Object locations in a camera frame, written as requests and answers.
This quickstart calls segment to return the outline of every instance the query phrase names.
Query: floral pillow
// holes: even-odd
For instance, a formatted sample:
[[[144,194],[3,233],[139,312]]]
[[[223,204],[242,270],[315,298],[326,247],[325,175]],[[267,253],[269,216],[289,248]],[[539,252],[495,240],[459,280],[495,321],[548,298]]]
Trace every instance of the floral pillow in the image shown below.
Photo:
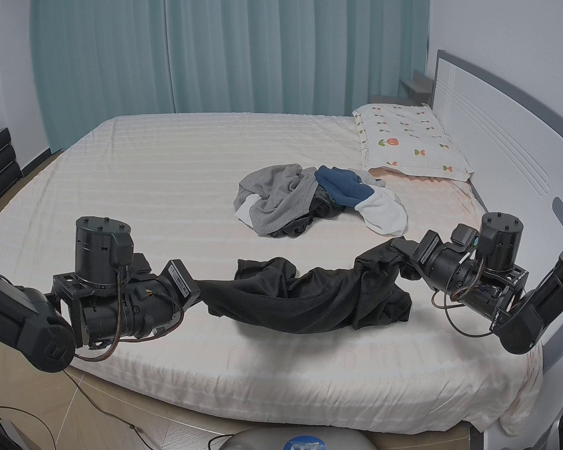
[[[472,172],[428,106],[368,104],[353,116],[361,137],[363,169],[466,182]]]

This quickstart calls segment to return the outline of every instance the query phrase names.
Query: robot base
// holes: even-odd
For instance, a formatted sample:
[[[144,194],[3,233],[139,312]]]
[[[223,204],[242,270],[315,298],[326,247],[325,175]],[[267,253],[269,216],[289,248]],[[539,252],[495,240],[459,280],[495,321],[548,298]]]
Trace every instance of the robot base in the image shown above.
[[[221,450],[377,450],[357,430],[335,427],[274,427],[242,431]]]

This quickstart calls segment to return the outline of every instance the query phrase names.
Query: white bed sheet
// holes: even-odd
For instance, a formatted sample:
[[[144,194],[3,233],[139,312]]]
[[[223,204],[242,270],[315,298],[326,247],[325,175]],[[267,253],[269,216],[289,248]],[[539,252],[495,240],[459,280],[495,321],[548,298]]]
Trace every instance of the white bed sheet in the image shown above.
[[[0,273],[50,291],[74,269],[75,220],[108,215],[132,227],[135,251],[159,273],[180,258],[196,279],[230,279],[236,259],[284,256],[302,273],[351,268],[385,237],[355,212],[316,220],[296,239],[258,237],[234,216],[238,181],[272,164],[358,168],[351,117],[177,114],[101,124],[27,184],[0,213]],[[406,237],[428,228],[446,240],[483,213],[467,184],[390,175],[409,215]],[[179,406],[249,421],[418,433],[461,420],[484,430],[500,418],[521,428],[541,385],[541,348],[505,352],[495,337],[454,332],[425,283],[407,323],[290,335],[208,315],[203,304],[162,340],[121,344],[106,362],[73,365]],[[488,322],[453,311],[464,330]]]

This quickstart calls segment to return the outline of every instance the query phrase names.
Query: bed frame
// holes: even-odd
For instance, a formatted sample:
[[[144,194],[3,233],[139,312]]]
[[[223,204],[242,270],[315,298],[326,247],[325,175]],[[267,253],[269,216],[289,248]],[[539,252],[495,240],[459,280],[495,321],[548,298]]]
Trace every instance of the bed frame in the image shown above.
[[[528,287],[533,288],[563,250],[563,118],[509,82],[443,50],[436,58],[432,108],[474,169],[471,183],[484,207],[517,215],[524,223],[518,264],[530,271]],[[546,383],[563,357],[563,314],[542,343]],[[546,430],[549,419],[536,426]],[[498,446],[493,428],[486,432],[486,447],[507,446]]]

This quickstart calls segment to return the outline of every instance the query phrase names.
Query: wooden floor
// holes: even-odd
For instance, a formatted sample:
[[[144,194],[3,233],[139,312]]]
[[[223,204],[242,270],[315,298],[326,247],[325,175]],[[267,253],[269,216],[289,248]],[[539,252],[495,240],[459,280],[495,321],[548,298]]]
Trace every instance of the wooden floor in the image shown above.
[[[30,176],[16,183],[0,199],[0,211],[53,158],[54,156]],[[73,367],[69,367],[67,371],[100,408],[140,428],[154,449],[204,450],[208,440],[218,434],[266,426],[182,409],[105,382]],[[0,405],[27,410],[44,420],[53,432],[59,450],[146,449],[127,425],[94,409],[64,373],[42,373],[33,368],[21,354],[2,344]],[[11,420],[43,450],[52,448],[50,435],[32,417],[14,410],[0,410],[0,416]],[[425,432],[418,435],[365,434],[380,450],[469,449],[469,424],[465,422],[445,432]],[[218,449],[223,441],[225,439],[214,444],[213,448]]]

